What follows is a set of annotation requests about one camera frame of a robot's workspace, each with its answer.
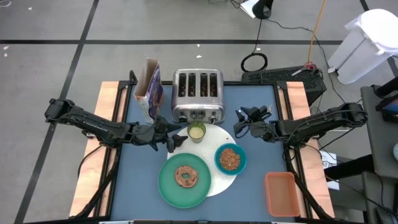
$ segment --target donut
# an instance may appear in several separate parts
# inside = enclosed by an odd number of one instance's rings
[[[182,177],[183,174],[189,174],[189,178]],[[175,181],[181,187],[193,187],[198,181],[198,172],[190,166],[180,166],[175,170]]]

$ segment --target wooden board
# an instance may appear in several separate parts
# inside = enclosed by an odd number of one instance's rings
[[[107,119],[112,118],[113,108],[116,99],[118,82],[103,82],[101,90],[99,92],[97,106],[95,109],[95,114],[102,116]],[[310,116],[310,110],[308,108],[307,97],[305,96],[304,86],[300,82],[288,82],[287,83],[288,94],[290,98],[290,106],[292,109],[294,119],[300,119],[306,116]],[[287,110],[284,101],[283,91],[279,92],[282,114],[284,119],[287,118]],[[121,108],[118,113],[118,121],[121,120],[122,107],[124,106],[124,99],[126,97],[126,92],[122,94]],[[308,142],[309,145],[318,148],[315,140]],[[85,155],[91,152],[94,148],[98,146],[97,140],[88,140]],[[317,202],[323,207],[323,209],[330,216],[334,217],[333,207],[331,205],[331,200],[329,196],[329,190],[325,180],[325,174],[323,172],[322,161],[320,159],[319,153],[316,152],[311,147],[305,147],[301,149],[302,164],[305,173],[305,179],[307,182],[307,187]],[[104,162],[105,148],[99,150],[97,153],[90,156],[87,161],[83,164],[81,168],[80,178],[77,183],[75,198],[72,202],[72,207],[70,210],[70,215],[75,215],[82,210],[82,208],[90,200],[91,196],[95,193],[98,188],[100,181],[101,170]],[[105,214],[106,204],[108,202],[107,190],[104,193],[102,199],[102,206],[100,210],[100,215]],[[299,189],[297,188],[298,199],[300,202],[300,213],[302,217],[305,217],[305,207],[303,204],[303,197]]]

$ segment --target toaster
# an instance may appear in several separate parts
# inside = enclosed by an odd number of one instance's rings
[[[173,77],[172,119],[178,123],[224,121],[223,74],[218,69],[179,69]]]

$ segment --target toaster slot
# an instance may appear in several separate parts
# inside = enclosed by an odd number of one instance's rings
[[[207,73],[200,74],[200,96],[207,96],[208,84],[207,84]]]
[[[210,74],[210,96],[217,97],[217,74]]]
[[[189,73],[188,74],[188,96],[195,96],[196,89],[196,74]]]
[[[187,92],[187,74],[178,75],[178,97],[184,97]]]

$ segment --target table leg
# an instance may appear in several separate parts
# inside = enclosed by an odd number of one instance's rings
[[[359,175],[364,171],[374,172],[372,154],[338,164],[337,166],[329,167],[325,169],[325,175],[331,179],[338,180],[345,177]]]

